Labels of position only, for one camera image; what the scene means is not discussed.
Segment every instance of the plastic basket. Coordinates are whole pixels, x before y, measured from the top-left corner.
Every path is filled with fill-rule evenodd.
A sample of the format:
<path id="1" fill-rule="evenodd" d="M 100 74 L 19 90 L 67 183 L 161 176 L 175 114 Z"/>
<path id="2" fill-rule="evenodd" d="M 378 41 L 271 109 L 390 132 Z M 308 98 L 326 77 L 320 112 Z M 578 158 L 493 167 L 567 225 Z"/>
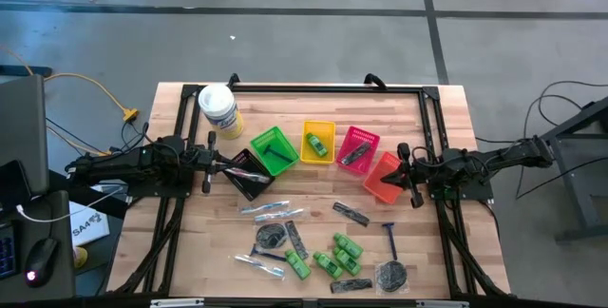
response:
<path id="1" fill-rule="evenodd" d="M 340 162 L 364 142 L 370 143 L 371 147 L 363 156 L 348 165 L 344 165 Z M 378 144 L 380 144 L 380 136 L 362 130 L 361 128 L 351 126 L 346 133 L 346 137 L 344 137 L 344 142 L 342 143 L 342 147 L 340 148 L 340 152 L 338 152 L 338 157 L 335 161 L 338 163 L 338 166 L 352 171 L 355 174 L 363 175 L 370 170 L 370 165 L 373 161 L 373 156 L 376 154 Z"/>
<path id="2" fill-rule="evenodd" d="M 290 161 L 283 160 L 271 152 L 265 152 L 266 147 L 270 148 Z M 289 142 L 278 126 L 272 127 L 268 131 L 260 134 L 251 141 L 251 147 L 256 151 L 258 157 L 268 168 L 271 175 L 277 176 L 290 166 L 297 163 L 298 155 L 294 146 Z"/>
<path id="3" fill-rule="evenodd" d="M 314 152 L 313 147 L 308 143 L 306 135 L 312 133 L 327 149 L 327 154 L 323 157 Z M 300 160 L 308 164 L 332 164 L 335 157 L 335 123 L 305 121 L 302 129 L 302 146 L 300 148 Z"/>
<path id="4" fill-rule="evenodd" d="M 395 171 L 400 164 L 401 162 L 396 156 L 385 152 L 376 167 L 363 182 L 363 186 L 381 201 L 389 204 L 395 203 L 403 189 L 396 185 L 383 183 L 380 179 Z"/>
<path id="5" fill-rule="evenodd" d="M 239 168 L 245 171 L 262 173 L 270 177 L 270 181 L 268 183 L 257 183 L 224 171 L 224 175 L 226 175 L 228 180 L 230 180 L 238 191 L 240 191 L 249 201 L 253 201 L 255 198 L 257 198 L 257 196 L 259 196 L 259 194 L 268 188 L 268 186 L 275 180 L 275 177 L 270 174 L 264 164 L 258 161 L 256 156 L 254 156 L 249 149 L 243 149 L 232 160 L 238 164 Z"/>

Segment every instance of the concrete floor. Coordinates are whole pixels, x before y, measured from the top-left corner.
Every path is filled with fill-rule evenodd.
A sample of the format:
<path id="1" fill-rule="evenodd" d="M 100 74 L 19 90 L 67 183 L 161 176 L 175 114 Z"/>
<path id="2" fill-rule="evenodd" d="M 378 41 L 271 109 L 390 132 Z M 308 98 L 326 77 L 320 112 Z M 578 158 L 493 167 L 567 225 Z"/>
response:
<path id="1" fill-rule="evenodd" d="M 423 0 L 0 0 L 232 8 L 423 10 Z M 437 10 L 606 11 L 607 0 L 434 0 Z M 101 80 L 147 118 L 160 81 L 360 83 L 373 72 L 387 83 L 438 84 L 426 18 L 279 15 L 143 15 L 0 11 L 0 43 L 31 64 Z M 561 80 L 607 83 L 604 20 L 439 19 L 449 82 L 465 86 L 476 133 L 519 138 L 525 111 Z M 0 63 L 13 63 L 0 54 Z M 557 87 L 581 105 L 607 90 Z M 575 111 L 546 101 L 556 121 Z M 121 112 L 95 87 L 74 79 L 47 88 L 47 115 L 98 147 L 121 145 Z M 529 133 L 550 126 L 535 113 Z M 480 144 L 480 149 L 492 148 Z M 49 137 L 49 161 L 63 170 L 77 154 Z M 557 174 L 529 170 L 523 188 Z M 519 169 L 493 181 L 504 261 L 514 294 L 608 305 L 608 240 L 558 246 L 577 227 L 562 182 L 515 203 Z"/>

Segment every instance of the white paper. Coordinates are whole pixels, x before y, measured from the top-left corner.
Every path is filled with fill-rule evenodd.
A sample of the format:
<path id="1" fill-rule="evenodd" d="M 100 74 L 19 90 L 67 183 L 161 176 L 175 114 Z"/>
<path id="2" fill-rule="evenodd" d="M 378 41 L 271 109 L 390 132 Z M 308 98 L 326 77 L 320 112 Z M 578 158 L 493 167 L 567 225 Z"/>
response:
<path id="1" fill-rule="evenodd" d="M 69 202 L 69 213 L 78 212 L 85 207 L 76 202 Z M 96 241 L 110 234 L 107 224 L 107 215 L 100 213 L 93 208 L 69 217 L 72 228 L 72 244 L 74 246 L 84 245 L 91 241 Z"/>

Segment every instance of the yellow basket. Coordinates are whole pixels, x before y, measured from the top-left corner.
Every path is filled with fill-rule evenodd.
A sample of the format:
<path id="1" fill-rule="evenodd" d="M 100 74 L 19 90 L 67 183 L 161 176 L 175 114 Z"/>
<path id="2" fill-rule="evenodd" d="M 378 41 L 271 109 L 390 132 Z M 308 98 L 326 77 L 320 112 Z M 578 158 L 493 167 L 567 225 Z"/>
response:
<path id="1" fill-rule="evenodd" d="M 319 157 L 306 135 L 312 133 L 327 149 L 327 155 Z M 332 164 L 335 158 L 335 123 L 305 121 L 302 129 L 302 146 L 300 147 L 300 160 L 308 164 Z"/>

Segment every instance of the white container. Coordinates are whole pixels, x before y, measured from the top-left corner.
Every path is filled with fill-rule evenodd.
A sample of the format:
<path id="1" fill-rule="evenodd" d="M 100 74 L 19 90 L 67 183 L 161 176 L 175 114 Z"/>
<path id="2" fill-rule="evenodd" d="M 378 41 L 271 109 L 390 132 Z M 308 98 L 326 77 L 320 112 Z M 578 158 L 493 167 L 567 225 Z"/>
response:
<path id="1" fill-rule="evenodd" d="M 243 118 L 235 96 L 226 85 L 212 84 L 203 88 L 199 95 L 199 106 L 213 129 L 222 137 L 234 139 L 243 131 Z"/>

